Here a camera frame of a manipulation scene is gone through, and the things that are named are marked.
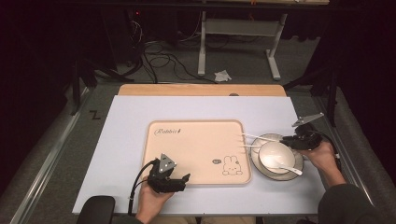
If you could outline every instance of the white tabletop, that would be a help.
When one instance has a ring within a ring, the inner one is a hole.
[[[115,213],[125,214],[140,168],[149,124],[154,120],[237,119],[246,133],[292,135],[297,120],[289,97],[269,96],[115,96],[73,213],[94,195],[116,199]],[[317,169],[304,161],[304,173],[275,181],[254,165],[246,185],[192,186],[176,193],[163,215],[316,214],[324,188]],[[137,208],[136,190],[134,212]]]

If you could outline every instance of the bowl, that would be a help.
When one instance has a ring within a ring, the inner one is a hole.
[[[273,160],[285,166],[294,167],[296,159],[289,147],[278,142],[267,142],[260,147],[259,160],[261,164],[269,171],[276,174],[288,173],[288,170],[267,167],[267,160]]]

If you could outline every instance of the human hand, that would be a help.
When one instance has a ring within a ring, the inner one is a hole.
[[[334,158],[334,149],[332,148],[332,144],[328,142],[322,141],[315,149],[300,150],[300,153],[308,157],[319,170],[337,167]]]
[[[323,172],[329,186],[346,183],[335,162],[332,144],[322,141],[320,145],[313,150],[300,150],[299,152],[308,157],[314,166]]]
[[[147,177],[143,178],[144,182],[139,192],[139,205],[137,207],[136,218],[144,224],[150,223],[163,208],[163,205],[175,193],[157,193],[148,184]]]

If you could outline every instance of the sleeve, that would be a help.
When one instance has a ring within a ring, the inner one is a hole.
[[[382,223],[376,209],[363,192],[350,184],[329,188],[318,207],[320,224],[371,224]]]

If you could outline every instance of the beige tray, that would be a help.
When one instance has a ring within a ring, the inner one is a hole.
[[[191,174],[189,185],[245,184],[251,168],[242,133],[242,124],[233,119],[153,121],[143,165],[163,153],[177,164],[171,177]]]

